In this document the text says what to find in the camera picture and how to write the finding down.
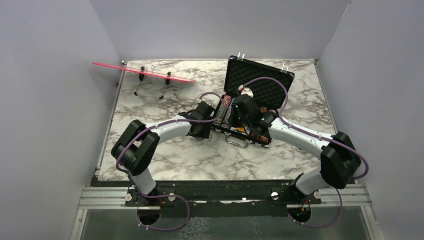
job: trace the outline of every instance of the robotic arm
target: robotic arm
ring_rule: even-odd
[[[332,186],[343,189],[352,179],[354,173],[361,164],[361,159],[350,153],[348,150],[332,142],[321,139],[322,137],[333,139],[354,149],[347,134],[338,132],[336,135],[320,133],[294,123],[286,125],[273,112],[261,113],[259,107],[252,97],[242,94],[236,97],[233,102],[234,111],[231,113],[231,125],[233,127],[248,127],[257,135],[267,134],[274,140],[280,140],[303,149],[321,161],[320,167],[300,174],[289,186],[289,196],[293,199],[301,200],[312,192]],[[139,147],[132,144],[123,154],[120,164],[128,170],[132,180],[143,194],[148,195],[155,187],[148,166],[158,144],[167,140],[182,136],[193,136],[197,138],[209,138],[211,122],[198,123],[198,120],[209,120],[214,111],[206,102],[202,101],[196,109],[189,112],[181,112],[172,123],[161,125],[170,120],[143,124],[139,120],[134,120],[126,128],[122,136],[112,148],[112,155],[118,159],[125,146],[141,131],[157,126],[142,134],[137,141],[141,141]],[[320,136],[319,139],[308,136],[296,130],[300,128],[304,131]]]

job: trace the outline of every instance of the gray wall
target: gray wall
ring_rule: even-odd
[[[351,0],[91,0],[126,60],[318,58]]]
[[[424,234],[424,1],[353,0],[318,62],[386,240]]]
[[[119,57],[88,0],[0,4],[0,239],[69,239]]]

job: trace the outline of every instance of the marble tabletop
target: marble tabletop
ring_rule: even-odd
[[[312,59],[282,60],[253,59],[256,62],[281,68],[290,65],[295,74],[288,91],[288,104],[283,116],[304,127],[334,134],[323,91]],[[194,109],[204,92],[224,93],[227,59],[170,59],[133,60],[130,68],[158,73],[171,72],[178,77],[196,79],[196,83],[171,81],[164,94],[165,80],[146,76],[138,90],[138,75],[126,72],[120,87],[107,144],[103,155],[99,181],[127,181],[124,173],[115,169],[116,160],[111,149],[128,124],[133,120],[152,123],[167,120],[179,112]],[[205,96],[203,100],[216,106],[216,96]],[[311,154],[288,143],[273,140],[269,148],[249,146],[246,149],[228,144],[225,135],[211,131],[209,139],[177,137],[160,144],[149,165],[155,180],[269,180],[294,179],[320,165]]]

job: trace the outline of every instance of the red board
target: red board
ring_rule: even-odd
[[[172,76],[172,75],[168,76],[168,74],[154,72],[154,71],[146,71],[146,70],[140,71],[140,69],[132,68],[132,67],[115,66],[115,65],[110,65],[110,64],[100,63],[100,62],[93,62],[93,64],[97,65],[97,66],[106,67],[106,68],[119,69],[119,70],[128,71],[128,72],[132,72],[132,73],[136,73],[136,74],[143,74],[143,75],[146,75],[146,76],[153,76],[153,77],[158,77],[158,78],[162,78],[162,79],[169,79],[169,80],[174,80],[174,81],[179,81],[179,82],[185,82],[185,83],[196,82],[196,80],[194,80],[194,79],[189,79],[189,78],[179,77],[179,76]]]

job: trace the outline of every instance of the black briefcase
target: black briefcase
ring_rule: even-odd
[[[231,127],[231,121],[229,118],[231,115],[232,107],[231,101],[240,95],[239,86],[244,85],[250,80],[259,77],[270,77],[278,80],[284,85],[289,91],[290,86],[295,78],[293,72],[284,69],[261,64],[255,61],[244,59],[244,54],[241,56],[230,56],[228,58],[228,65],[225,75],[224,84],[224,99],[223,106],[221,102],[216,107],[214,117],[222,112],[221,118],[217,119],[212,124],[212,129],[217,133],[225,134],[225,141],[229,144],[239,146],[241,148],[247,148],[249,144],[254,143],[257,146],[264,148],[269,147],[271,138],[269,135],[255,135],[249,130],[249,128],[235,128]],[[276,112],[277,109],[283,104],[283,100],[286,95],[283,89],[276,82],[272,80],[258,80],[247,86],[253,93],[253,100],[260,107],[261,112],[271,111]],[[231,137],[237,138],[244,141],[244,144],[240,144],[231,140]]]

